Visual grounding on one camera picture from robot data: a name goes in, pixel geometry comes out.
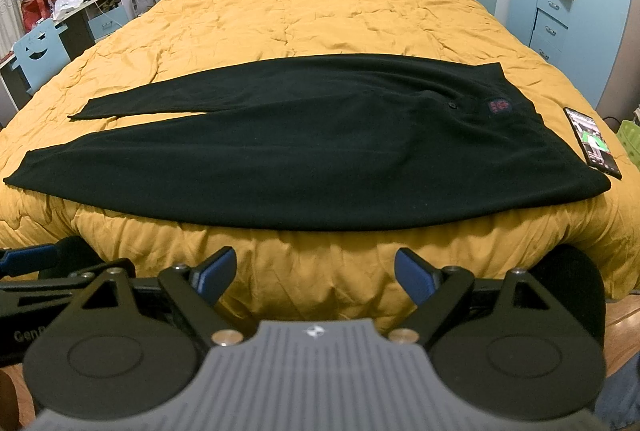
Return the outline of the green plastic basket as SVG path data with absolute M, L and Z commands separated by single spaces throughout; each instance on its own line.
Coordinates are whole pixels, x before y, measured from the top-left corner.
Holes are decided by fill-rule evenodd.
M 634 121 L 623 120 L 616 136 L 625 148 L 629 159 L 637 168 L 640 168 L 640 127 Z

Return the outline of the black smartphone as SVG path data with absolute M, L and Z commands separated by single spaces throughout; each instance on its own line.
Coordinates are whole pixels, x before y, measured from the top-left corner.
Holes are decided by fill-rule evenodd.
M 596 121 L 586 114 L 579 113 L 577 110 L 572 110 L 568 107 L 564 107 L 563 110 L 587 164 L 620 180 L 623 177 L 620 168 L 618 168 L 610 147 L 606 144 Z

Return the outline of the red bag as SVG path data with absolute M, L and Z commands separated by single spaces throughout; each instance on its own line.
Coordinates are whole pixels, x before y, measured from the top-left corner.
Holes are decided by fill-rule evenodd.
M 21 14 L 25 32 L 30 32 L 40 21 L 52 16 L 55 0 L 22 0 Z

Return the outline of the black pants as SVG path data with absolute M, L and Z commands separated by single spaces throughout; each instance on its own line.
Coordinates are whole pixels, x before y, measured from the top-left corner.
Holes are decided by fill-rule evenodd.
M 598 196 L 611 182 L 497 63 L 299 56 L 90 100 L 149 115 L 28 152 L 9 185 L 139 217 L 241 229 L 388 231 Z

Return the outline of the yellow quilted bed cover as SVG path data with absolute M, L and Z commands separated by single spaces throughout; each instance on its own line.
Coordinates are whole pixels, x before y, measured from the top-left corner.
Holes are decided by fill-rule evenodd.
M 498 278 L 547 260 L 562 295 L 622 299 L 639 286 L 639 171 L 604 132 L 620 180 L 581 202 L 388 231 L 241 229 L 139 217 L 6 182 L 25 155 L 79 136 L 145 124 L 149 115 L 80 121 L 90 100 L 228 66 L 299 56 L 385 54 L 497 63 L 547 128 L 585 162 L 564 107 L 591 106 L 554 66 L 475 0 L 160 0 L 66 65 L 1 132 L 1 243 L 83 238 L 104 260 L 152 276 L 233 248 L 238 273 L 220 300 L 241 326 L 262 319 L 370 317 L 386 329 L 413 309 L 394 257 L 407 247 L 434 266 Z

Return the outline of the blue smiley chair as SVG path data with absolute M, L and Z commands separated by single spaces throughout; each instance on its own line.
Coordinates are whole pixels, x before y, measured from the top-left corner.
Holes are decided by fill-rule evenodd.
M 27 84 L 27 93 L 33 95 L 43 84 L 58 74 L 69 62 L 70 56 L 61 39 L 67 29 L 64 23 L 55 24 L 47 18 L 13 45 L 13 69 L 21 69 Z

